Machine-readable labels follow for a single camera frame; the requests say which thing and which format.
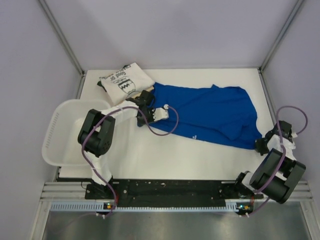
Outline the blue t-shirt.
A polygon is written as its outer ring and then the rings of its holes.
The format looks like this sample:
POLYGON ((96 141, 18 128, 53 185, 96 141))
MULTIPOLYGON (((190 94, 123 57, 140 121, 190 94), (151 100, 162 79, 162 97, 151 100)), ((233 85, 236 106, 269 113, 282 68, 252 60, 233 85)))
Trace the blue t-shirt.
POLYGON ((248 93, 241 87, 190 88, 154 84, 141 97, 148 107, 169 105, 168 118, 151 127, 173 134, 235 148, 253 150, 262 137, 258 114, 248 93))

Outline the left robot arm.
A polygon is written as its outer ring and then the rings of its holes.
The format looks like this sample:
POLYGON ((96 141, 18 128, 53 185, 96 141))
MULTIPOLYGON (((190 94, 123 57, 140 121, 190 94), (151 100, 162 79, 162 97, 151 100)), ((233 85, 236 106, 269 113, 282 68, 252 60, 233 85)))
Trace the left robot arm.
POLYGON ((91 167, 92 180, 97 183, 96 192, 102 198, 109 198, 114 191, 112 173, 108 166, 107 152, 113 142, 116 126, 130 120, 137 120, 138 126, 154 120, 156 97, 143 90, 139 96, 130 97, 120 104, 105 110, 88 111, 77 137, 82 155, 91 167))

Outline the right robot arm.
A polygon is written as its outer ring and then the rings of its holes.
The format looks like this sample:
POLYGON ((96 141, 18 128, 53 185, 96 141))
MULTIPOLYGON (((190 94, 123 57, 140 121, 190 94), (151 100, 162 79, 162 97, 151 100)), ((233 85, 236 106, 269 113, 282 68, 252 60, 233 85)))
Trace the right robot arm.
POLYGON ((264 160, 255 172, 238 175, 233 192, 239 198, 262 193, 279 204, 285 203, 306 171, 293 155, 296 148, 292 125, 281 120, 264 137, 254 142, 254 149, 264 160))

